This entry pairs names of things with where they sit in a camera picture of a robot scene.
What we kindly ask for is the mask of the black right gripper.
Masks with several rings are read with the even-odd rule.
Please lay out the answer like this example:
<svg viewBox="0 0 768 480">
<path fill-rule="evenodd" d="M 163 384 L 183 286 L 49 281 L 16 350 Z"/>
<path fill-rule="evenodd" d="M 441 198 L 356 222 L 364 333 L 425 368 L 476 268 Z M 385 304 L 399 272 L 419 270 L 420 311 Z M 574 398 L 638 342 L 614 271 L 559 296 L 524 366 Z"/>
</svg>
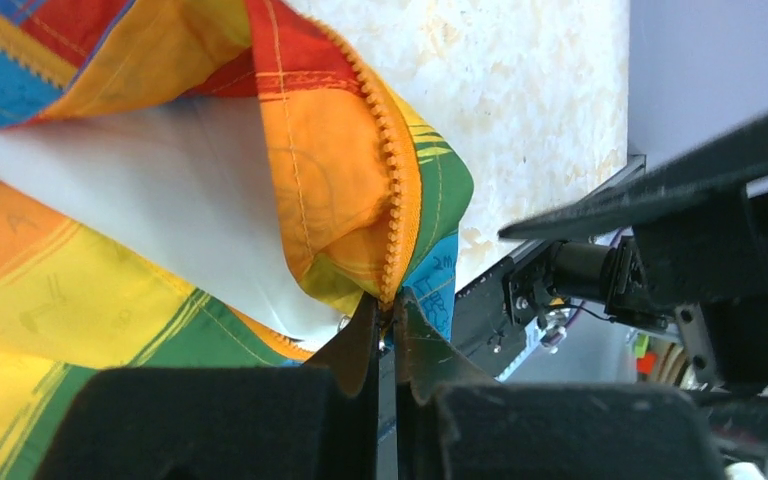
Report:
<svg viewBox="0 0 768 480">
<path fill-rule="evenodd" d="M 676 326 L 703 382 L 768 384 L 768 192 L 736 188 L 766 176 L 768 114 L 498 236 L 560 240 L 631 228 L 636 257 L 623 263 L 609 318 L 649 332 Z"/>
</svg>

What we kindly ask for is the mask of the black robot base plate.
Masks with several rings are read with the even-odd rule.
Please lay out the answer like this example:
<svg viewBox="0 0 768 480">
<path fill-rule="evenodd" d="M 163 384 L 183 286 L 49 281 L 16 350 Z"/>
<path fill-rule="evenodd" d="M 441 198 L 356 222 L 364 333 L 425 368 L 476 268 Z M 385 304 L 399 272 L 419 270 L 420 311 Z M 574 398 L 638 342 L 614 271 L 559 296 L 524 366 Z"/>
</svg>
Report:
<svg viewBox="0 0 768 480">
<path fill-rule="evenodd" d="M 443 276 L 449 257 L 426 258 L 439 267 L 411 275 L 402 291 L 412 293 L 421 311 L 438 331 L 449 326 L 453 347 L 496 380 L 505 382 L 542 346 L 546 331 L 522 298 L 512 300 L 510 290 L 525 276 L 527 264 L 544 251 L 533 244 L 529 251 L 504 256 L 460 290 Z"/>
</svg>

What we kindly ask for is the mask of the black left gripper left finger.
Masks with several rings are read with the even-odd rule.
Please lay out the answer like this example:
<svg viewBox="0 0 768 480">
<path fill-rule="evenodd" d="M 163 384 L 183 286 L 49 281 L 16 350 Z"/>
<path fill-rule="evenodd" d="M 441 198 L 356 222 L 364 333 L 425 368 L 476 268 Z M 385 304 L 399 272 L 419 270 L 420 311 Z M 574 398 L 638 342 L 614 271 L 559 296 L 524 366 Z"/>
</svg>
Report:
<svg viewBox="0 0 768 480">
<path fill-rule="evenodd" d="M 72 402 L 40 479 L 372 479 L 381 311 L 299 367 L 120 368 Z"/>
</svg>

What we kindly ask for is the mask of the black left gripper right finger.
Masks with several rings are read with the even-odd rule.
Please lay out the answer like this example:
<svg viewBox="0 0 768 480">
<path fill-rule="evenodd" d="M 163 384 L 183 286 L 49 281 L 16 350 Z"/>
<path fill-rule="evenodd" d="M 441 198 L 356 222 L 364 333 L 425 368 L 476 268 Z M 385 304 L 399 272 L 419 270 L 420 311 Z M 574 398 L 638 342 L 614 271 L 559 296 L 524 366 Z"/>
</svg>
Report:
<svg viewBox="0 0 768 480">
<path fill-rule="evenodd" d="M 503 384 L 405 294 L 393 311 L 403 479 L 721 479 L 707 424 L 679 390 Z"/>
</svg>

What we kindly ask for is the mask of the rainbow striped zip jacket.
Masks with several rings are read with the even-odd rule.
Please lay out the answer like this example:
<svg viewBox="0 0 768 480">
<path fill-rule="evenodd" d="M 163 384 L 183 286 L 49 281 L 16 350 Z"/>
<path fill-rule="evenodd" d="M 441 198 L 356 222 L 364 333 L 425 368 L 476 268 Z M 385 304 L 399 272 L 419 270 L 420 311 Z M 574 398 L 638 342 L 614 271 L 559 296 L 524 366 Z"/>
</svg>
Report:
<svg viewBox="0 0 768 480">
<path fill-rule="evenodd" d="M 451 334 L 472 177 L 282 1 L 0 1 L 0 479 L 114 367 L 285 366 L 364 294 Z"/>
</svg>

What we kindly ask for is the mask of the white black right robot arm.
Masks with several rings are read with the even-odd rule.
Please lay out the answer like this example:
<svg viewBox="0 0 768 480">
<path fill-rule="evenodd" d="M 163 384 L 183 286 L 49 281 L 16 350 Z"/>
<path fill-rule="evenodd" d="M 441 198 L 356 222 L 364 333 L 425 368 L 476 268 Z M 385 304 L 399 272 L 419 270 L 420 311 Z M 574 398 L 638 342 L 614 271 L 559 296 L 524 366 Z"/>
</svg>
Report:
<svg viewBox="0 0 768 480">
<path fill-rule="evenodd" d="M 667 165 L 499 235 L 545 252 L 512 298 L 543 312 L 548 295 L 602 304 L 612 321 L 677 327 L 699 382 L 768 385 L 768 114 Z"/>
</svg>

